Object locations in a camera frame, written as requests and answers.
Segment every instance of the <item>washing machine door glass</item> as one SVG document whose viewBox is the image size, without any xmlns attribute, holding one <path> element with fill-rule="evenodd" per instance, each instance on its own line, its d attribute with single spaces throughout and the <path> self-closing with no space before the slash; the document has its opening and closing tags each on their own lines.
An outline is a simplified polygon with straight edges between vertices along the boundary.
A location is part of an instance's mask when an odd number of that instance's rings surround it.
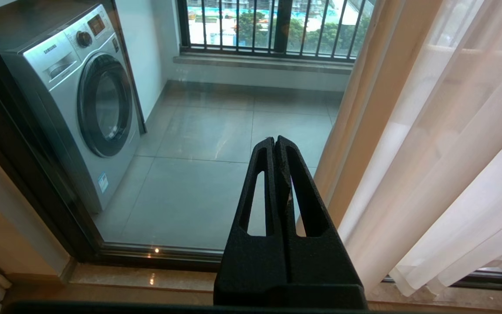
<svg viewBox="0 0 502 314">
<path fill-rule="evenodd" d="M 127 73 L 108 54 L 93 56 L 78 87 L 78 125 L 96 155 L 119 153 L 129 136 L 133 104 Z"/>
</svg>

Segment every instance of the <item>front-loading washing machine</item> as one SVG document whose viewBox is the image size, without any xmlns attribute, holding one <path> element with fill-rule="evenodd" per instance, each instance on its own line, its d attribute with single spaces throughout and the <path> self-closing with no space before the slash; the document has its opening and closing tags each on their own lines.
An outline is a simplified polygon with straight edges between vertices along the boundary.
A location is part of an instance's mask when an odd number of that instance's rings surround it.
<svg viewBox="0 0 502 314">
<path fill-rule="evenodd" d="M 12 47 L 0 37 L 0 52 L 86 208 L 103 211 L 139 142 L 119 38 L 101 4 L 40 34 L 24 32 L 17 37 L 29 40 Z"/>
</svg>

